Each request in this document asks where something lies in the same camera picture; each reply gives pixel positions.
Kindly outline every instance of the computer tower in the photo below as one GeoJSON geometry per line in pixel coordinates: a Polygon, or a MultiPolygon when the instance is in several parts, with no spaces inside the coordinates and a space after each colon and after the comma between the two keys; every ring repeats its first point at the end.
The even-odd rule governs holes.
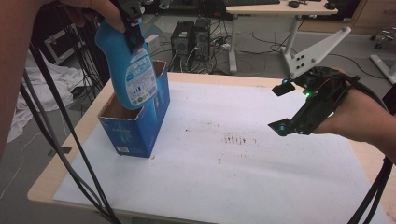
{"type": "Polygon", "coordinates": [[[194,22],[179,21],[171,36],[173,68],[175,71],[191,70],[194,60],[194,22]]]}
{"type": "Polygon", "coordinates": [[[197,19],[195,22],[195,60],[207,62],[209,60],[210,23],[207,18],[197,19]]]}

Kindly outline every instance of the forearm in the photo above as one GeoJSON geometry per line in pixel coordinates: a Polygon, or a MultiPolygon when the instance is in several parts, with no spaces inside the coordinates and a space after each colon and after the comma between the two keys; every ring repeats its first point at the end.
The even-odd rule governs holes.
{"type": "Polygon", "coordinates": [[[396,164],[396,118],[385,114],[376,121],[376,126],[376,129],[372,129],[372,136],[367,142],[382,151],[396,164]]]}
{"type": "Polygon", "coordinates": [[[0,0],[0,159],[6,145],[21,85],[26,53],[39,0],[0,0]]]}

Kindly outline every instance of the blue cardboard box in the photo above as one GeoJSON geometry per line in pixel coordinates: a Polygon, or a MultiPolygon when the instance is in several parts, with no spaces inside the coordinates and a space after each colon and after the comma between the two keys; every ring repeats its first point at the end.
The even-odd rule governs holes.
{"type": "Polygon", "coordinates": [[[165,62],[154,62],[157,93],[136,110],[120,105],[113,94],[98,118],[120,155],[149,158],[170,103],[165,62]]]}

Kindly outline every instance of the white cloth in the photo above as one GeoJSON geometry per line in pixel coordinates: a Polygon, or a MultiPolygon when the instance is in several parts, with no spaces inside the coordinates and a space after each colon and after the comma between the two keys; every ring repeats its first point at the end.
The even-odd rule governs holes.
{"type": "MultiPolygon", "coordinates": [[[[76,68],[69,68],[65,66],[58,66],[49,63],[47,60],[45,61],[52,76],[52,79],[55,82],[56,88],[60,93],[64,105],[72,104],[73,94],[70,93],[70,91],[72,91],[76,86],[83,85],[83,82],[81,81],[83,79],[82,70],[77,70],[76,68]]],[[[29,79],[32,82],[33,88],[35,89],[35,93],[44,107],[44,110],[51,111],[58,109],[59,107],[57,106],[55,99],[50,92],[50,88],[47,85],[39,68],[35,64],[35,61],[33,60],[30,52],[28,53],[28,56],[26,58],[25,69],[29,79]]],[[[20,136],[23,133],[23,127],[32,117],[32,113],[30,112],[26,102],[20,94],[18,97],[15,114],[12,120],[7,142],[10,142],[20,136]]]]}

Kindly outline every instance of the blue plastic bottle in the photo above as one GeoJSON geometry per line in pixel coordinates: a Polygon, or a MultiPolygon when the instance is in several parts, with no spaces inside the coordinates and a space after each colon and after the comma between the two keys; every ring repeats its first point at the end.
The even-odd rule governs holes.
{"type": "Polygon", "coordinates": [[[133,54],[124,34],[102,21],[95,42],[106,55],[114,92],[127,109],[137,109],[157,92],[157,80],[146,44],[133,54]]]}

